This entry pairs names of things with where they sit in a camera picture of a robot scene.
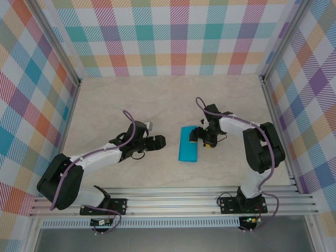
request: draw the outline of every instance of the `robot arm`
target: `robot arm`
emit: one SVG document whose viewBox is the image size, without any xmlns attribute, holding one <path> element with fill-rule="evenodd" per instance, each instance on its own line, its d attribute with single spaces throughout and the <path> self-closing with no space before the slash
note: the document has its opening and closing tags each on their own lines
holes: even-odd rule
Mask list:
<svg viewBox="0 0 336 252">
<path fill-rule="evenodd" d="M 208 105 L 204 109 L 215 114 L 230 115 L 230 117 L 219 117 L 205 112 L 205 119 L 201 121 L 204 126 L 202 128 L 198 127 L 191 132 L 190 141 L 196 142 L 200 138 L 203 140 L 203 146 L 215 148 L 219 135 L 232 133 L 244 139 L 246 160 L 251 170 L 244 184 L 238 188 L 236 200 L 241 211 L 245 212 L 245 210 L 256 205 L 261 200 L 259 185 L 270 174 L 272 165 L 268 146 L 264 144 L 265 139 L 253 125 L 259 126 L 270 141 L 275 157 L 275 167 L 278 167 L 280 162 L 285 159 L 284 149 L 272 123 L 246 124 L 243 121 L 234 119 L 235 115 L 231 112 L 220 113 L 214 104 Z"/>
<path fill-rule="evenodd" d="M 70 157 L 64 154 L 56 155 L 38 182 L 37 190 L 52 202 L 65 170 L 71 163 L 79 159 L 69 169 L 64 178 L 55 207 L 63 210 L 75 204 L 109 209 L 110 195 L 98 186 L 94 186 L 93 188 L 82 187 L 82 178 L 102 167 L 122 162 L 132 157 L 134 152 L 143 153 L 144 151 L 160 150 L 165 147 L 164 136 L 149 136 L 151 128 L 152 123 L 144 124 L 135 121 L 134 137 L 129 143 L 120 148 L 111 150 L 112 147 L 120 146 L 131 138 L 133 124 L 129 126 L 127 132 L 121 133 L 115 139 L 95 151 Z"/>
</svg>

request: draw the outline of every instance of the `perforated metal strip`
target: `perforated metal strip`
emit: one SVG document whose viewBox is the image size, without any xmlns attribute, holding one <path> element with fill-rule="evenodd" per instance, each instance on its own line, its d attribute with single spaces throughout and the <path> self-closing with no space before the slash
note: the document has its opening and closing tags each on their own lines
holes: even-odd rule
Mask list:
<svg viewBox="0 0 336 252">
<path fill-rule="evenodd" d="M 239 217 L 124 218 L 118 228 L 238 227 Z M 48 218 L 41 228 L 92 228 L 89 218 Z"/>
</svg>

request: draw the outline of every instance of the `colorful plaid backdrop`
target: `colorful plaid backdrop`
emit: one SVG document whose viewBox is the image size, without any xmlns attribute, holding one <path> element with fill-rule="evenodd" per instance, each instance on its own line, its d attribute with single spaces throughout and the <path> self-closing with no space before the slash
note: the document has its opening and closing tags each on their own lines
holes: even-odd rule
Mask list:
<svg viewBox="0 0 336 252">
<path fill-rule="evenodd" d="M 315 196 L 336 251 L 336 0 L 315 0 L 269 86 L 303 190 Z"/>
<path fill-rule="evenodd" d="M 288 17 L 286 18 L 286 21 L 285 21 L 278 37 L 277 37 L 277 40 L 275 41 L 275 43 L 272 47 L 272 50 L 271 50 L 270 54 L 267 57 L 266 63 L 264 65 L 264 67 L 262 68 L 262 71 L 261 71 L 260 75 L 263 76 L 265 74 L 270 62 L 273 59 L 274 53 L 278 50 L 278 48 L 281 44 L 282 38 L 284 37 L 284 35 L 287 32 L 287 30 L 289 28 L 289 24 L 292 22 L 293 18 L 295 17 L 296 11 L 298 10 L 298 7 L 299 7 L 301 2 L 302 2 L 302 0 L 295 0 L 295 3 L 293 5 L 292 9 L 290 10 L 290 13 L 289 13 Z"/>
<path fill-rule="evenodd" d="M 54 33 L 55 35 L 57 36 L 58 38 L 58 41 L 61 43 L 62 47 L 63 47 L 63 50 L 64 52 L 67 54 L 67 56 L 69 57 L 69 60 L 71 61 L 72 65 L 73 65 L 73 68 L 75 69 L 77 75 L 82 78 L 83 75 L 81 74 L 78 66 L 77 66 L 77 63 L 75 62 L 74 60 L 74 57 L 73 55 L 71 54 L 70 50 L 69 50 L 69 47 L 67 46 L 67 43 L 64 41 L 64 38 L 62 37 L 58 27 L 56 26 L 54 20 L 52 19 L 51 15 L 50 15 L 50 12 L 49 10 L 47 9 L 45 3 L 44 3 L 44 0 L 37 0 L 39 6 L 41 7 L 45 17 L 47 18 L 50 26 L 53 28 L 54 30 Z"/>
<path fill-rule="evenodd" d="M 0 251 L 18 251 L 75 85 L 24 0 L 0 0 Z"/>
<path fill-rule="evenodd" d="M 39 1 L 54 24 L 43 3 L 52 1 L 80 58 L 77 65 L 89 76 L 255 73 L 287 3 Z"/>
</svg>

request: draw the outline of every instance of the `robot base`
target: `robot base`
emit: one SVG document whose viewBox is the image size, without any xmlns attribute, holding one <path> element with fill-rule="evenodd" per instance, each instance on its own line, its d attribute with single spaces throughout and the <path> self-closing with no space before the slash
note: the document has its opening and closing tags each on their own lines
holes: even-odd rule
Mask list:
<svg viewBox="0 0 336 252">
<path fill-rule="evenodd" d="M 260 197 L 260 200 L 250 207 L 247 207 L 245 211 L 240 208 L 236 197 L 221 197 L 219 198 L 220 213 L 221 214 L 265 214 L 267 213 L 267 205 L 264 197 Z"/>
<path fill-rule="evenodd" d="M 127 208 L 127 199 L 126 198 L 112 198 L 110 199 L 110 203 L 108 207 L 104 207 L 105 209 L 110 209 L 119 212 L 121 215 L 126 214 Z M 109 215 L 108 212 L 94 210 L 89 207 L 81 207 L 79 211 L 79 215 Z"/>
</svg>

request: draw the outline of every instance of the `metal extrusion bar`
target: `metal extrusion bar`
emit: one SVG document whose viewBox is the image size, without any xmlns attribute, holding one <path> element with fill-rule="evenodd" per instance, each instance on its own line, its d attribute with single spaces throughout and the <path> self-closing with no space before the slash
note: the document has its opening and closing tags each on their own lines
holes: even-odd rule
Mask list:
<svg viewBox="0 0 336 252">
<path fill-rule="evenodd" d="M 328 244 L 324 244 L 323 239 L 322 239 L 322 234 L 320 232 L 321 223 L 322 221 L 320 219 L 320 215 L 306 215 L 306 223 L 308 227 L 308 231 L 311 237 L 311 241 L 313 243 L 313 246 L 315 248 L 315 251 L 318 252 L 328 252 L 328 251 L 333 251 L 332 248 L 328 248 Z"/>
<path fill-rule="evenodd" d="M 35 251 L 40 229 L 43 225 L 43 220 L 35 218 L 30 225 L 30 230 L 26 239 L 23 239 L 22 252 Z"/>
<path fill-rule="evenodd" d="M 64 149 L 65 141 L 66 141 L 68 133 L 69 133 L 72 117 L 74 116 L 73 113 L 75 112 L 75 107 L 76 107 L 76 104 L 77 104 L 80 88 L 81 88 L 81 82 L 79 82 L 79 85 L 76 87 L 75 95 L 73 97 L 73 102 L 72 102 L 72 105 L 71 105 L 71 108 L 70 108 L 69 118 L 67 120 L 67 124 L 66 124 L 65 129 L 64 129 L 64 134 L 63 134 L 63 137 L 61 139 L 61 143 L 59 145 L 58 153 L 63 153 L 63 149 Z"/>
<path fill-rule="evenodd" d="M 298 10 L 294 16 L 294 19 L 289 25 L 289 28 L 284 35 L 278 50 L 275 52 L 273 59 L 271 60 L 268 69 L 265 72 L 264 79 L 268 80 L 274 70 L 276 69 L 277 65 L 279 64 L 282 56 L 284 55 L 288 45 L 292 41 L 297 29 L 299 28 L 304 16 L 306 15 L 307 11 L 309 10 L 310 6 L 314 0 L 302 0 Z"/>
<path fill-rule="evenodd" d="M 195 188 L 105 188 L 112 198 L 127 198 L 127 213 L 123 218 L 134 217 L 209 217 L 248 214 L 221 215 L 216 203 L 223 192 L 236 195 L 236 187 L 195 187 Z M 309 194 L 299 194 L 295 185 L 265 186 L 265 192 L 275 194 L 280 201 L 278 215 L 314 215 L 318 209 Z M 268 213 L 276 208 L 276 200 L 266 196 Z M 31 210 L 31 217 L 65 218 L 82 217 L 80 206 L 71 206 L 63 211 L 49 210 L 51 203 L 37 198 Z"/>
<path fill-rule="evenodd" d="M 25 2 L 28 8 L 30 9 L 31 13 L 37 20 L 38 24 L 40 25 L 43 34 L 47 37 L 56 55 L 58 56 L 64 68 L 66 69 L 67 73 L 69 74 L 69 77 L 72 79 L 74 83 L 76 83 L 76 85 L 79 86 L 80 78 L 76 74 L 72 63 L 70 62 L 67 54 L 64 52 L 61 43 L 59 42 L 56 34 L 54 33 L 53 28 L 50 26 L 42 9 L 40 8 L 36 0 L 25 0 Z"/>
<path fill-rule="evenodd" d="M 288 174 L 290 176 L 295 177 L 295 171 L 293 169 L 293 166 L 292 166 L 292 163 L 291 163 L 291 158 L 290 158 L 291 156 L 289 155 L 289 151 L 288 151 L 288 148 L 287 148 L 287 145 L 286 145 L 286 142 L 285 142 L 285 137 L 283 135 L 284 132 L 281 129 L 281 124 L 280 124 L 279 118 L 277 117 L 277 114 L 275 112 L 275 106 L 274 106 L 274 103 L 271 99 L 271 94 L 269 92 L 269 89 L 268 89 L 266 83 L 264 83 L 263 78 L 261 76 L 259 76 L 259 81 L 260 81 L 260 85 L 262 87 L 262 91 L 263 91 L 264 96 L 265 96 L 265 100 L 266 100 L 266 104 L 267 104 L 267 107 L 268 107 L 269 114 L 271 115 L 272 122 L 274 124 L 274 127 L 276 128 L 276 131 L 278 132 L 280 142 L 283 146 L 283 149 L 284 149 L 286 157 L 287 157 L 284 160 L 284 163 L 286 165 Z"/>
</svg>

